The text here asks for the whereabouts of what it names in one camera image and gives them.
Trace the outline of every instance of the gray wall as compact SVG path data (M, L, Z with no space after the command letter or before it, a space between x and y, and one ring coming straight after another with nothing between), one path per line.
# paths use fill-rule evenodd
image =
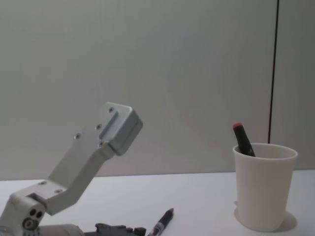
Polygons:
M0 1L0 179L45 178L105 101L144 121L99 175L234 170L267 142L276 1Z
M281 0L271 142L296 149L315 169L315 1Z

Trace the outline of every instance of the marker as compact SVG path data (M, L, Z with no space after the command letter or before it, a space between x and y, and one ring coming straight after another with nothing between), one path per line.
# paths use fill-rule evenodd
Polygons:
M251 143L246 135L245 129L242 123L236 123L233 125L233 130L238 142L238 148L242 154L247 156L255 156Z
M174 208L171 208L168 210L164 216L157 222L157 224L154 226L152 231L149 233L148 236L159 236L162 234L162 232L165 230L168 223L171 221L174 215Z

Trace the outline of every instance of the pen holder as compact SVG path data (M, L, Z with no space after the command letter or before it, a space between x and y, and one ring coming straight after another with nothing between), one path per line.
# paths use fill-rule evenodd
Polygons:
M235 157L238 213L249 229L271 232L284 220L286 201L298 153L288 147L252 144L256 157Z

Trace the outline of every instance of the robotic arm link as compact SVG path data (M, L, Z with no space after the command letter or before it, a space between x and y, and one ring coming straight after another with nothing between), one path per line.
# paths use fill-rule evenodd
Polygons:
M13 193L0 217L0 236L84 236L74 225L39 227L49 215L74 205L102 164L123 155L143 123L128 106L106 103L74 136L73 144L48 179Z

